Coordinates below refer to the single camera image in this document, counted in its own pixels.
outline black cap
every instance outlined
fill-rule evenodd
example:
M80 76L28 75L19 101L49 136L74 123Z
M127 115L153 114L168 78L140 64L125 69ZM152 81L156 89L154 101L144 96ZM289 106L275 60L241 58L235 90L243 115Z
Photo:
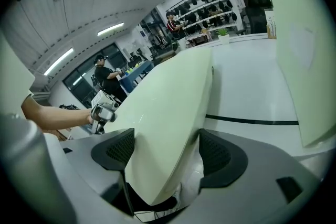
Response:
M96 58L94 59L94 63L97 63L97 61L99 61L99 60L101 60L101 59L106 59L107 58L107 56L103 56L103 55L101 55L101 54L98 54L97 56L96 56Z

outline potted plant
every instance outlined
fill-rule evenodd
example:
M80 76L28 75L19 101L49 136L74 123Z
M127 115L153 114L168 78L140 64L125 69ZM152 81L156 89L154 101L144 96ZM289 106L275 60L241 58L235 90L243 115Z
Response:
M228 45L230 42L230 35L227 33L225 28L218 29L218 38L223 45Z

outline black slot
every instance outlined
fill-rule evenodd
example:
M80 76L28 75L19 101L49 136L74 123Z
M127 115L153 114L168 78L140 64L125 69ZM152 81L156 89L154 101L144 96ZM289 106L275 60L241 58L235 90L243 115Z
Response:
M283 177L276 180L287 203L289 204L302 192L302 188L292 177Z
M63 148L63 151L64 151L65 154L67 154L69 152L72 152L72 150L69 149L68 147Z

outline fluorescent light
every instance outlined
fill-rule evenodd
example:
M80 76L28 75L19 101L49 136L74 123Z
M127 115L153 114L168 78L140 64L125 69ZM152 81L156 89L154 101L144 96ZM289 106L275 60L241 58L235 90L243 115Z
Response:
M61 57L59 57L59 59L54 62L51 67L48 68L48 70L44 73L44 75L48 75L54 68L56 65L58 65L64 58L66 58L70 53L73 52L73 49L69 49L65 54L63 54Z
M86 73L82 74L72 85L75 86L78 83L78 81L80 81L81 78L85 76L85 74Z
M103 31L98 32L97 36L100 36L100 35L102 35L102 34L105 34L106 32L111 31L111 30L113 30L113 29L116 29L116 28L118 28L118 27L121 27L121 26L123 26L123 25L124 25L124 23L121 23L121 24L118 24L118 25L113 25L113 26L111 26L111 27L109 27L109 28L107 28L107 29L105 29L105 30L103 30Z
M72 85L75 86L78 83L78 81L80 81L81 79L82 77L79 77Z

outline blue table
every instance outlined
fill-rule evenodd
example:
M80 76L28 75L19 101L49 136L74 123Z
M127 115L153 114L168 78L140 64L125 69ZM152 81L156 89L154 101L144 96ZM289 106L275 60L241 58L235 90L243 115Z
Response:
M129 74L125 74L121 80L119 80L120 84L125 88L127 92L132 92L135 88L133 86L133 81L142 73L149 72L154 68L154 64L150 61L145 61L140 64L138 67L133 68L133 71Z

